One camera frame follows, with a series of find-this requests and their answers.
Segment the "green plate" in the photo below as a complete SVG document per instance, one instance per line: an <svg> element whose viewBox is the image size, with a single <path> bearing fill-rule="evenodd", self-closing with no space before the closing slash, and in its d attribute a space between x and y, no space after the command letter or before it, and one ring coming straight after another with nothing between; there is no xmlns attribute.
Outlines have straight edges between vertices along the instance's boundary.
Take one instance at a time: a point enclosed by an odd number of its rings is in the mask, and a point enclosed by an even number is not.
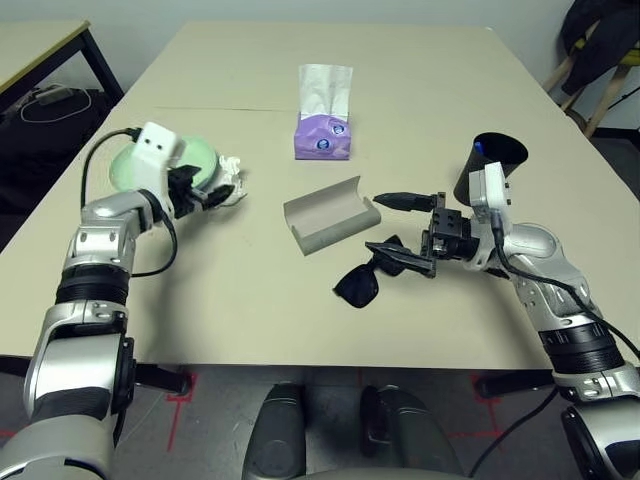
<svg viewBox="0 0 640 480"><path fill-rule="evenodd" d="M218 154L201 137L184 136L185 149L180 161L176 165L193 165L200 167L200 171L193 177L195 188L204 188L213 178L218 167ZM133 190L133 164L131 162L131 152L134 144L130 143L124 147L111 162L109 168L109 179L111 184L119 191Z"/></svg>

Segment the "white tissue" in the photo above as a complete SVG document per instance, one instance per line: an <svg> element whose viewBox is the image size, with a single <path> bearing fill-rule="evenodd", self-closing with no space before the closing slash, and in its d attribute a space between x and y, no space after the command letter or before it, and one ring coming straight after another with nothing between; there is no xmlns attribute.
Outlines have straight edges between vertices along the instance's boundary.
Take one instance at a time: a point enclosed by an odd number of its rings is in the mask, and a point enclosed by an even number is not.
<svg viewBox="0 0 640 480"><path fill-rule="evenodd" d="M247 195L240 176L240 159L238 157L225 157L223 155L218 157L218 169L209 190L213 191L220 185L233 185L235 187L229 198L220 204L221 207L235 205Z"/></svg>
<svg viewBox="0 0 640 480"><path fill-rule="evenodd" d="M307 64L299 68L300 118L331 115L345 122L349 117L349 91L353 68Z"/></svg>

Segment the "table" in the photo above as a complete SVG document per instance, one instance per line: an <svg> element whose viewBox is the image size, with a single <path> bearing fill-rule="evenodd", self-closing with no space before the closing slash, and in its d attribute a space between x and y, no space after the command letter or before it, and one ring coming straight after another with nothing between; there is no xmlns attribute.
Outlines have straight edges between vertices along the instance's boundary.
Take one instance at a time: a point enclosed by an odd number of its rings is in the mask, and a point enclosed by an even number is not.
<svg viewBox="0 0 640 480"><path fill-rule="evenodd" d="M86 20L0 22L0 112L77 52L115 105L124 95Z"/></svg>
<svg viewBox="0 0 640 480"><path fill-rule="evenodd" d="M354 67L348 162L293 160L304 62ZM365 240L396 233L415 250L425 215L380 207L380 225L308 257L284 220L285 201L358 174L363 196L445 190L460 208L451 192L485 131L529 149L510 177L513 218L554 231L606 318L639 340L638 202L490 30L190 23L95 138L148 120L239 156L249 194L237 207L178 221L176 264L131 281L128 333L140 361L549 368L511 285L453 262L441 263L435 280L379 274L380 294L362 310L334 296L338 280L370 258ZM77 228L91 144L0 255L0 271L11 272L0 291L2 353L33 351ZM99 150L89 198L113 191L108 166L122 145L114 139ZM163 229L144 235L135 270L163 264L169 249Z"/></svg>

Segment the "red tape on floor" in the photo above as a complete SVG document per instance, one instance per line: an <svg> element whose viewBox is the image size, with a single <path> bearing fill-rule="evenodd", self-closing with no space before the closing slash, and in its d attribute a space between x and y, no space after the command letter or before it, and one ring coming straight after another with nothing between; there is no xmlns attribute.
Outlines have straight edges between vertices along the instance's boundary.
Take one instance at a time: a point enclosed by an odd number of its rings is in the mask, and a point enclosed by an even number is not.
<svg viewBox="0 0 640 480"><path fill-rule="evenodd" d="M167 394L166 401L176 404L176 409L173 412L173 422L171 423L171 430L169 431L169 440L167 441L167 452L170 452L171 450L173 450L173 443L175 441L176 433L178 431L178 424L180 423L180 412L182 411L182 405L184 403L191 403L191 400L193 400L193 392L196 389L197 380L198 380L198 374L192 373L191 374L191 390L187 395L178 396L178 395Z"/></svg>
<svg viewBox="0 0 640 480"><path fill-rule="evenodd" d="M471 385L475 385L476 381L480 378L480 375L472 374L469 375L469 380L471 381ZM487 406L487 413L489 415L489 420L491 422L491 428L493 430L489 432L467 432L467 433L453 433L449 434L452 438L462 438L462 437L499 437L502 435L502 430L498 426L498 419L496 417L496 412L494 409L494 405L500 403L500 398L482 398L478 393L473 389L473 400L476 403L484 404Z"/></svg>

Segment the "sunglasses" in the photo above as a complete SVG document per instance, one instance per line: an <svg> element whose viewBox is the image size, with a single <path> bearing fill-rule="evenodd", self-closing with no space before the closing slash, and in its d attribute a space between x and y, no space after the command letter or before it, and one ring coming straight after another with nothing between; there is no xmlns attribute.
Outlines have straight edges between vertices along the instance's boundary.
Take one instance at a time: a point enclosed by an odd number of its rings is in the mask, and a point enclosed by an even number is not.
<svg viewBox="0 0 640 480"><path fill-rule="evenodd" d="M387 239L385 243L402 246L402 242L397 235ZM350 305L356 308L369 305L369 303L376 298L376 295L378 295L378 280L375 275L376 268L379 268L392 277L397 277L404 270L404 267L386 260L380 255L374 254L373 258L367 263L358 265L342 277L342 280L333 288L334 293L344 298Z"/></svg>

